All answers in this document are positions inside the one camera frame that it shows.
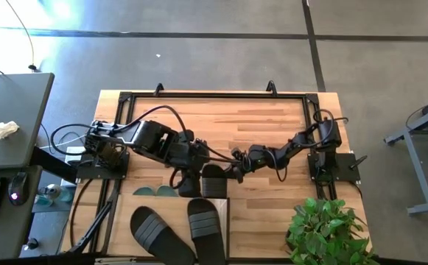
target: robotic arm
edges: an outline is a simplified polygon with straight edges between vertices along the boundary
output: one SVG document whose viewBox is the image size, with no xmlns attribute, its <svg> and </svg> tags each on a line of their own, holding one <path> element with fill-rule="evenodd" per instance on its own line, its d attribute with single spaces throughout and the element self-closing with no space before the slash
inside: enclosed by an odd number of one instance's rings
<svg viewBox="0 0 428 265">
<path fill-rule="evenodd" d="M 321 139 L 318 142 L 313 141 L 315 130 L 318 130 Z M 252 145 L 248 152 L 241 152 L 235 148 L 231 152 L 234 159 L 228 160 L 225 157 L 225 160 L 211 158 L 209 150 L 214 150 L 210 149 L 205 141 L 194 139 L 191 130 L 176 132 L 156 121 L 137 119 L 128 125 L 94 121 L 85 141 L 86 152 L 93 155 L 99 165 L 107 168 L 117 167 L 121 152 L 126 148 L 131 148 L 135 153 L 158 161 L 166 167 L 173 167 L 175 170 L 170 185 L 179 188 L 179 195 L 182 197 L 201 196 L 200 171 L 210 160 L 230 163 L 225 169 L 225 177 L 242 183 L 245 174 L 265 166 L 275 169 L 276 173 L 278 170 L 286 169 L 290 159 L 303 149 L 325 152 L 334 151 L 339 145 L 341 145 L 340 131 L 332 116 L 331 119 L 317 121 L 306 130 L 297 133 L 281 148 L 256 144 Z M 324 156 L 321 163 L 327 161 L 325 158 Z M 181 171 L 182 180 L 174 186 L 172 181 L 178 171 Z"/>
</svg>

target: small bottle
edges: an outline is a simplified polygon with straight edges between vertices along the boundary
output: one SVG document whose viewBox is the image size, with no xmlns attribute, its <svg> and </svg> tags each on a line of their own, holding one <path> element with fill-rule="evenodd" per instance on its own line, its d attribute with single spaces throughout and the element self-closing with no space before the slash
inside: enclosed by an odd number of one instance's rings
<svg viewBox="0 0 428 265">
<path fill-rule="evenodd" d="M 34 205 L 42 205 L 44 207 L 48 207 L 52 205 L 53 201 L 43 195 L 37 194 L 35 195 Z"/>
<path fill-rule="evenodd" d="M 41 188 L 39 193 L 45 195 L 48 199 L 61 202 L 70 202 L 73 199 L 73 194 L 70 190 L 56 184 L 50 184 L 45 188 Z"/>
</svg>

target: computer mouse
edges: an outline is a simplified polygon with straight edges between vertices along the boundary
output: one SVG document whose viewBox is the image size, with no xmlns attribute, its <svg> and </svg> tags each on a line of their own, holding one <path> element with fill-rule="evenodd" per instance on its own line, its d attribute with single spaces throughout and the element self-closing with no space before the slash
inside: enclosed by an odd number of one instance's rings
<svg viewBox="0 0 428 265">
<path fill-rule="evenodd" d="M 23 205 L 29 199 L 29 180 L 26 172 L 17 173 L 7 188 L 9 201 L 15 206 Z"/>
</svg>

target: black metal frame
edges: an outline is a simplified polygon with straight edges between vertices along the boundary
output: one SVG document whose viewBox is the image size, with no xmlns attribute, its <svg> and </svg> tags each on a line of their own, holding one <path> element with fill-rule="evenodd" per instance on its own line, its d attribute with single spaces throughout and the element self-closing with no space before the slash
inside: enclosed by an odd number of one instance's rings
<svg viewBox="0 0 428 265">
<path fill-rule="evenodd" d="M 267 92 L 271 93 L 202 93 L 202 92 L 166 92 L 163 84 L 159 83 L 154 92 L 121 92 L 119 94 L 119 101 L 116 110 L 116 118 L 114 120 L 115 123 L 122 123 L 122 113 L 124 110 L 124 106 L 128 103 L 127 109 L 127 118 L 125 120 L 125 124 L 130 123 L 133 120 L 133 113 L 135 109 L 135 103 L 137 98 L 216 98 L 216 99 L 298 99 L 301 100 L 302 106 L 304 109 L 304 120 L 306 123 L 306 127 L 309 127 L 312 124 L 311 114 L 309 106 L 312 105 L 313 110 L 317 111 L 320 109 L 320 103 L 318 100 L 318 95 L 316 93 L 282 93 L 279 94 L 274 81 L 270 80 L 267 84 L 266 88 Z M 322 116 L 320 112 L 317 114 L 318 118 L 321 120 Z M 107 196 L 109 180 L 103 180 L 101 186 L 101 193 L 99 195 L 99 201 L 97 204 L 97 212 L 98 214 L 101 209 L 104 207 L 105 198 Z M 320 194 L 319 188 L 322 188 L 317 183 L 315 183 L 317 189 L 317 195 Z M 336 190 L 334 187 L 334 182 L 332 181 L 329 185 L 330 194 L 336 197 Z M 113 202 L 112 211 L 116 209 L 117 201 Z M 113 224 L 114 214 L 110 214 L 108 218 L 108 226 L 106 228 L 106 237 L 104 245 L 107 246 L 110 231 Z M 230 219 L 230 201 L 228 201 L 228 218 Z M 97 239 L 99 235 L 99 231 L 97 230 L 94 234 L 94 237 L 91 240 L 90 244 L 90 252 L 95 252 L 97 248 Z M 227 223 L 227 261 L 228 263 L 239 263 L 239 264 L 280 264 L 284 262 L 288 262 L 287 258 L 229 258 L 230 256 L 230 222 Z M 106 254 L 107 248 L 103 248 L 102 254 Z M 137 258 L 137 261 L 156 261 L 154 258 Z"/>
</svg>

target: green plant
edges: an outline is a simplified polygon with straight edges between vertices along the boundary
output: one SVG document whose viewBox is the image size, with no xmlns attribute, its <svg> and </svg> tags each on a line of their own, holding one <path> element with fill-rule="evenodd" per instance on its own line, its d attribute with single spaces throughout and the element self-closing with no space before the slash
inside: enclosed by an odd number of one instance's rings
<svg viewBox="0 0 428 265">
<path fill-rule="evenodd" d="M 296 215 L 286 238 L 294 264 L 378 264 L 371 259 L 373 250 L 366 252 L 369 238 L 361 238 L 351 230 L 362 231 L 356 220 L 366 224 L 344 205 L 343 200 L 308 198 L 304 206 L 294 207 Z"/>
</svg>

